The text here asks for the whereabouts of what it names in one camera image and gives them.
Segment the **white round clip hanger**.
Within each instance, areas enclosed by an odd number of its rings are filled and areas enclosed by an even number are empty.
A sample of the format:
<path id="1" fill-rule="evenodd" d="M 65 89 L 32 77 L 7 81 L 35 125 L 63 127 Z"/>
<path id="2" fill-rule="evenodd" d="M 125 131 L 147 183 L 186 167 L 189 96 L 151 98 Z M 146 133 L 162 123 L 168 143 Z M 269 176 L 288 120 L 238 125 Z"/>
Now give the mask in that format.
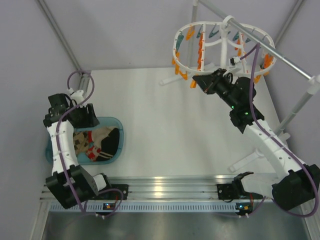
<path id="1" fill-rule="evenodd" d="M 264 50 L 259 49 L 262 60 L 261 67 L 251 67 L 248 63 L 254 53 L 250 51 L 249 44 L 253 41 L 232 26 L 223 26 L 223 21 L 196 21 L 181 27 L 175 34 L 172 47 L 171 63 L 180 66 L 180 70 L 187 72 L 190 80 L 195 75 L 207 75 L 217 69 L 227 70 L 230 66 L 230 58 L 240 57 L 242 69 L 233 74 L 235 77 L 254 76 L 254 82 L 258 83 L 262 76 L 270 73 L 277 59 Z M 264 30 L 243 23 L 247 30 L 251 31 L 267 45 L 274 45 L 272 37 Z M 214 63 L 213 70 L 204 70 L 204 66 Z"/>

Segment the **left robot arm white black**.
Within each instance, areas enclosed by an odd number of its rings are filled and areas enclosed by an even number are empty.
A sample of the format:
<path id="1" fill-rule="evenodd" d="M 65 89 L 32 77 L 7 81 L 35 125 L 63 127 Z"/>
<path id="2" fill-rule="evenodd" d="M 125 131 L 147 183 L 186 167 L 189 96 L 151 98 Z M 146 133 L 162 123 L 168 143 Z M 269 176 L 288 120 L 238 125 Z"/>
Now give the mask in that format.
<path id="1" fill-rule="evenodd" d="M 103 199 L 113 194 L 113 186 L 104 173 L 92 176 L 79 163 L 74 148 L 74 130 L 91 128 L 100 122 L 93 105 L 75 105 L 65 93 L 48 97 L 50 108 L 43 124 L 50 136 L 53 168 L 46 178 L 47 188 L 65 208 L 82 206 L 96 196 Z"/>

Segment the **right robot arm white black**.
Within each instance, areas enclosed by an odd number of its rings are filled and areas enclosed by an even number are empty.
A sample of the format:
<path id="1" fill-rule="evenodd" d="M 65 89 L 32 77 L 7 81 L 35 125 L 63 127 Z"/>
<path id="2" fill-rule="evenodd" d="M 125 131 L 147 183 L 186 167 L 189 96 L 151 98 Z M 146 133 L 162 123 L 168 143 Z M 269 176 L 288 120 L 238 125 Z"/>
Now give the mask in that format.
<path id="1" fill-rule="evenodd" d="M 193 80 L 206 95 L 218 95 L 230 108 L 232 124 L 257 148 L 275 171 L 276 177 L 259 176 L 252 171 L 238 174 L 232 181 L 238 198 L 258 194 L 271 198 L 281 209 L 289 211 L 310 200 L 315 207 L 320 200 L 320 169 L 300 160 L 272 131 L 264 115 L 255 107 L 255 84 L 219 68 L 208 75 L 195 75 Z"/>

